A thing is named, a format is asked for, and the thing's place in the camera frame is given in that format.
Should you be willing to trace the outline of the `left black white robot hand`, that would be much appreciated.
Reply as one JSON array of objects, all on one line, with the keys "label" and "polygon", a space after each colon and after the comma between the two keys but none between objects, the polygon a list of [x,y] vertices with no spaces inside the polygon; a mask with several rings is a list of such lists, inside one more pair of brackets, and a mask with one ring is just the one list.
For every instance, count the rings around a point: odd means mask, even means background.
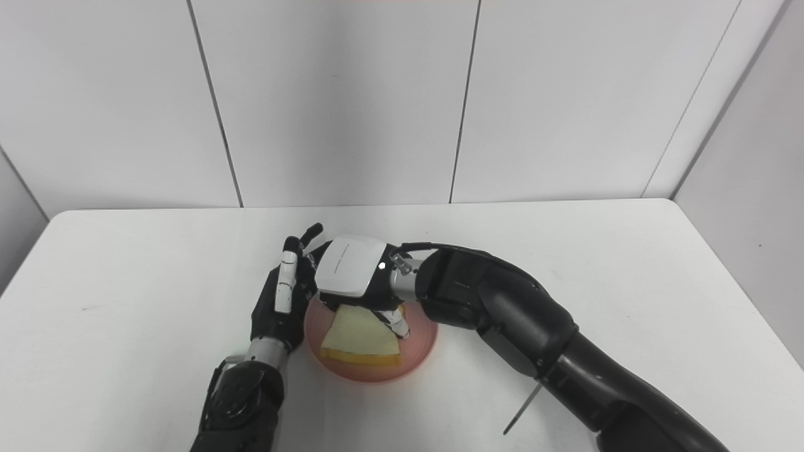
[{"label": "left black white robot hand", "polygon": [[315,274],[321,252],[307,247],[322,232],[322,224],[315,223],[301,237],[285,239],[280,263],[270,270],[251,314],[252,345],[278,348],[285,355],[301,345],[305,314],[319,292]]}]

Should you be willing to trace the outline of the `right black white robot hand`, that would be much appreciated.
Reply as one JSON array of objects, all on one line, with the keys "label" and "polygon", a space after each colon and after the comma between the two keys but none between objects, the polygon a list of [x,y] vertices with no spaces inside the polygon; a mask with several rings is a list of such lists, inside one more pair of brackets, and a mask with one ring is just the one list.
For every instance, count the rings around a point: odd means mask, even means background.
[{"label": "right black white robot hand", "polygon": [[319,300],[330,310],[361,307],[400,340],[410,326],[402,313],[414,301],[420,261],[397,246],[370,237],[341,235],[312,252],[318,264],[314,277]]}]

